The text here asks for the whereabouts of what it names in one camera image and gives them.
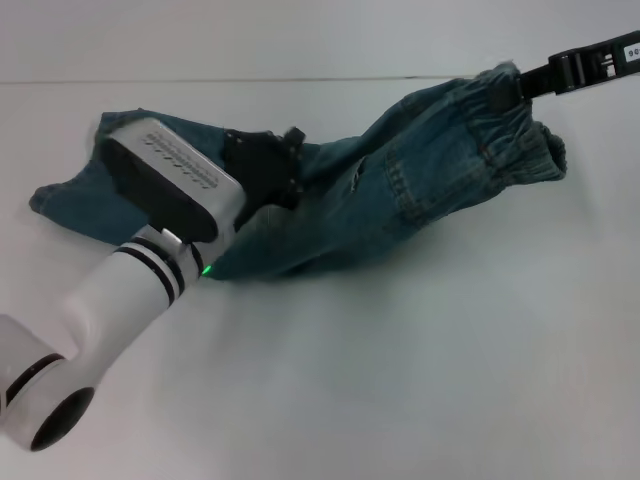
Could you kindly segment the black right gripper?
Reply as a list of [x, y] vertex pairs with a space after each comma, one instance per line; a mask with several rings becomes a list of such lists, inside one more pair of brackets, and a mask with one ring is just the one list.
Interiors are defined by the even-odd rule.
[[521, 98], [531, 101], [564, 94], [639, 73], [639, 31], [561, 52], [549, 63], [523, 72], [517, 83]]

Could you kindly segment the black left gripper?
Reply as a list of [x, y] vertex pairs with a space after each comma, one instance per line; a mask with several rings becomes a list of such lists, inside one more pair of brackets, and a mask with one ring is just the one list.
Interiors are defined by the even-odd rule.
[[297, 127], [282, 136], [270, 131], [225, 131], [225, 171], [242, 186], [244, 211], [267, 205], [293, 210], [299, 203], [299, 160], [306, 135]]

